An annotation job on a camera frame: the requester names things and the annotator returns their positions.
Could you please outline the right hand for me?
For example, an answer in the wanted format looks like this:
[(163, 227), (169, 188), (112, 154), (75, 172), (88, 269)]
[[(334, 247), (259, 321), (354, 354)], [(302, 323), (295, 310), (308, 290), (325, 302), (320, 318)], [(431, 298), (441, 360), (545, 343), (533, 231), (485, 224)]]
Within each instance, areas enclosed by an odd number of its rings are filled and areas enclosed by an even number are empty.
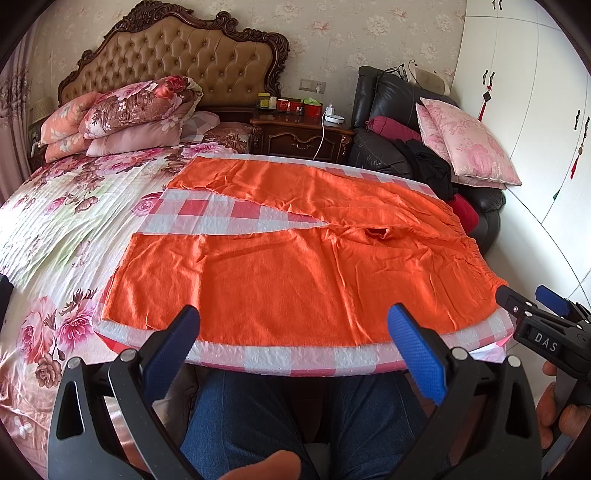
[(554, 438), (551, 429), (554, 423), (558, 422), (562, 434), (576, 439), (590, 418), (590, 406), (568, 405), (562, 413), (559, 413), (555, 395), (555, 383), (552, 382), (544, 390), (537, 404), (536, 414), (541, 447), (548, 449)]

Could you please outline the left hand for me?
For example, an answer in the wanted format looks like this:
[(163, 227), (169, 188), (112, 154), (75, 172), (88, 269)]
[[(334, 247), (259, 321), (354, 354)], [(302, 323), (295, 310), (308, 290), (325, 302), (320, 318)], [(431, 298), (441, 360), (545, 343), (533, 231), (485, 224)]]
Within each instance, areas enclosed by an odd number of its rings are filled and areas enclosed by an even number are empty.
[(300, 457), (280, 450), (263, 461), (229, 471), (221, 480), (297, 480), (300, 475)]

